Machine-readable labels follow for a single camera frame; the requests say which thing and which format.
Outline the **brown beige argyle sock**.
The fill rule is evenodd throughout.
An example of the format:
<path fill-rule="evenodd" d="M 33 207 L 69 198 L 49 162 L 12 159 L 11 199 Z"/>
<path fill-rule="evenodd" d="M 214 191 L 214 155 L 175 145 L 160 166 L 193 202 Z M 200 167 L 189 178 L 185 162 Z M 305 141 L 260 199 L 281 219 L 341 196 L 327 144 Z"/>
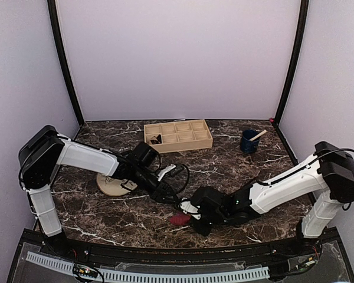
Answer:
<path fill-rule="evenodd" d="M 155 144 L 162 144 L 162 136 L 158 134 L 157 136 L 152 136 L 149 139 L 149 144 L 155 145 Z"/>

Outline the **purple maroon striped sock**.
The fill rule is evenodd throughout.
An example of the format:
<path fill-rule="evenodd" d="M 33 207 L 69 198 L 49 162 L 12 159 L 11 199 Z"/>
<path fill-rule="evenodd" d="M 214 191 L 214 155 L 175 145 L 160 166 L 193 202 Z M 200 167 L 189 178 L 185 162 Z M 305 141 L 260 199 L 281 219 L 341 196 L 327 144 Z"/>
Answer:
<path fill-rule="evenodd" d="M 178 214 L 178 215 L 173 215 L 169 221 L 171 224 L 175 226 L 185 226 L 188 225 L 191 220 L 190 215 L 185 215 L 185 214 Z"/>

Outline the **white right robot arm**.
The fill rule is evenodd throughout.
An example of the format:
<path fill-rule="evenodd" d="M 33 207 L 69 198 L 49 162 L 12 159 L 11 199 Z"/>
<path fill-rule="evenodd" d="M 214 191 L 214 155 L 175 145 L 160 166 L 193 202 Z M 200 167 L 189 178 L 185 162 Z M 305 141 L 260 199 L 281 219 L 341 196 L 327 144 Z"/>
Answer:
<path fill-rule="evenodd" d="M 289 250 L 303 255 L 345 204 L 354 202 L 353 149 L 321 141 L 297 166 L 265 181 L 256 181 L 226 195 L 213 187 L 200 187 L 179 204 L 192 217 L 194 229 L 207 236 L 213 225 L 240 226 L 290 200 L 320 191 L 313 208 L 299 222 Z"/>

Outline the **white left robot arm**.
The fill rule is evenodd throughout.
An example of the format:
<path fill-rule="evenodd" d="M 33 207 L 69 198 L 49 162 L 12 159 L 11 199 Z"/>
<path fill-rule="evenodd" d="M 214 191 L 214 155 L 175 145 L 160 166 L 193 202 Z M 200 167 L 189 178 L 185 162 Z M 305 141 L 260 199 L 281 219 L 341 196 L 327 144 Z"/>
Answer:
<path fill-rule="evenodd" d="M 48 247 L 59 257 L 71 253 L 71 243 L 60 235 L 63 228 L 51 194 L 51 177 L 56 167 L 76 167 L 128 180 L 145 189 L 159 203 L 176 203 L 176 192 L 149 169 L 158 156 L 158 152 L 144 142 L 132 150 L 111 152 L 72 140 L 51 125 L 44 126 L 18 153 L 18 180 L 42 231 L 50 237 Z"/>

